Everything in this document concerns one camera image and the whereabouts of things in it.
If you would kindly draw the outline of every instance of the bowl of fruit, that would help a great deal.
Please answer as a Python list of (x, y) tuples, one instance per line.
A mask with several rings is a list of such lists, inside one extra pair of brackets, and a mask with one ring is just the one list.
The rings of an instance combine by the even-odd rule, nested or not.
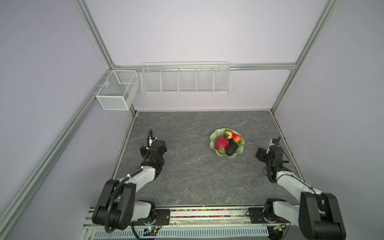
[(234, 158), (244, 150), (244, 139), (235, 130), (220, 128), (214, 131), (211, 136), (209, 146), (216, 151), (220, 157), (227, 156)]

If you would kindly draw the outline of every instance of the wire basket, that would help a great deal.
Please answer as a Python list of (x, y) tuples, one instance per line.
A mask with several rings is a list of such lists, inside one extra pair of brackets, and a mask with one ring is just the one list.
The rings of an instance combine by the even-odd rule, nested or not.
[(136, 71), (112, 70), (96, 97), (105, 110), (129, 110), (139, 84)]
[(230, 93), (229, 63), (157, 65), (143, 63), (141, 90), (144, 94)]

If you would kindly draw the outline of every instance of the pink dragon fruit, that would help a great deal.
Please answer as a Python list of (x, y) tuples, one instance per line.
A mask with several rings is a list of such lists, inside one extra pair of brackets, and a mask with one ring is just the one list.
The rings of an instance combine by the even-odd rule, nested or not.
[(223, 135), (216, 139), (215, 147), (220, 153), (225, 153), (229, 145), (228, 139), (226, 139)]

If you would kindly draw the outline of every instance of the white wall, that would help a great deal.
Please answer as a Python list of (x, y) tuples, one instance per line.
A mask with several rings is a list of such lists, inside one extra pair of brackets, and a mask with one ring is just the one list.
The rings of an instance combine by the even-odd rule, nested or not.
[(133, 100), (136, 110), (271, 109), (289, 70), (232, 71), (229, 94), (145, 95), (141, 86)]
[(347, 239), (382, 239), (384, 1), (341, 1), (276, 116)]
[(87, 0), (115, 64), (296, 62), (326, 0)]
[(0, 3), (0, 214), (106, 66), (70, 0)]
[(76, 240), (95, 207), (130, 119), (96, 102), (8, 240)]

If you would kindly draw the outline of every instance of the green bowl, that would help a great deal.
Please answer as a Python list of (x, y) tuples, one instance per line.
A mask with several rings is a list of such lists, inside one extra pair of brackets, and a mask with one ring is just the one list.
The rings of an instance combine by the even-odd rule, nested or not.
[[(229, 158), (234, 158), (237, 154), (240, 154), (243, 152), (244, 150), (244, 144), (245, 144), (245, 141), (243, 139), (243, 142), (240, 143), (236, 149), (236, 151), (234, 152), (234, 154), (232, 154), (231, 156), (228, 156), (227, 154), (225, 153), (220, 153), (216, 148), (215, 148), (215, 143), (216, 143), (216, 139), (222, 135), (225, 131), (225, 129), (229, 129), (229, 128), (220, 128), (220, 129), (217, 129), (216, 131), (214, 131), (211, 136), (209, 137), (209, 139), (211, 139), (211, 143), (209, 144), (209, 146), (216, 151), (216, 154), (220, 157), (222, 156), (227, 156)], [(229, 129), (231, 131), (233, 131), (234, 133), (236, 133), (237, 135), (240, 135), (238, 132), (236, 132), (235, 130), (232, 130), (232, 129)]]

